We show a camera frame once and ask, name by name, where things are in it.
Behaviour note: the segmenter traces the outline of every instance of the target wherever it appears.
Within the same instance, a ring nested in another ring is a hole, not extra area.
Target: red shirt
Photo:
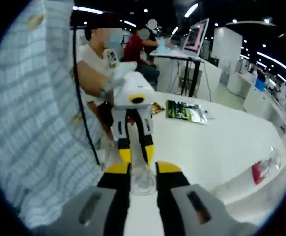
[[[140,52],[142,49],[142,39],[138,35],[133,35],[125,46],[123,61],[136,61],[138,64],[140,64]]]

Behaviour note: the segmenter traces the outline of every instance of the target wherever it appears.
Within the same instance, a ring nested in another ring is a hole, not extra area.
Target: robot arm
[[[125,163],[131,163],[130,140],[127,117],[131,116],[137,124],[143,157],[148,165],[154,154],[152,140],[153,123],[150,104],[153,102],[154,89],[139,72],[128,72],[123,83],[114,88],[112,108],[112,134],[118,142],[119,154]]]
[[[257,226],[234,220],[218,198],[190,185],[181,169],[158,161],[157,206],[165,236],[252,236]],[[122,236],[130,207],[131,165],[112,165],[96,186],[68,201],[53,224],[36,228],[44,236]]]

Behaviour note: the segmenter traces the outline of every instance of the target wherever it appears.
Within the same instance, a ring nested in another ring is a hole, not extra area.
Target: black ceiling
[[[199,7],[186,19],[184,14],[195,4]],[[282,12],[286,10],[285,4],[277,4],[271,0],[76,0],[76,6],[86,6],[89,8],[104,11],[102,15],[75,11],[72,16],[72,24],[83,25],[84,21],[95,22],[106,27],[127,27],[131,26],[120,22],[120,19],[130,21],[136,25],[145,25],[149,19],[154,18],[163,31],[169,33],[179,26],[177,35],[188,32],[189,26],[199,20],[210,18],[210,25],[207,37],[214,35],[215,23],[219,27],[233,19],[238,21],[254,20],[263,21],[270,18],[276,26],[258,24],[236,24],[228,28],[243,36],[247,43],[243,43],[244,48],[249,51],[242,51],[242,54],[250,54],[251,62],[262,59],[268,66],[272,63],[256,54],[256,51],[263,52],[286,65],[286,20],[282,17]],[[286,74],[279,66],[271,68],[273,74]]]

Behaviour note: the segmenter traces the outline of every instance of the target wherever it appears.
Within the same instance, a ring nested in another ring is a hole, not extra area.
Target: laptop screen
[[[206,34],[208,19],[196,23],[190,27],[189,35],[184,49],[199,53]]]

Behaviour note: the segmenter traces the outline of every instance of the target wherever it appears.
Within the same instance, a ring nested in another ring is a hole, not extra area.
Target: plaid fabric
[[[34,0],[0,45],[0,186],[29,228],[101,177],[68,73],[73,0]],[[94,143],[100,124],[85,105]]]

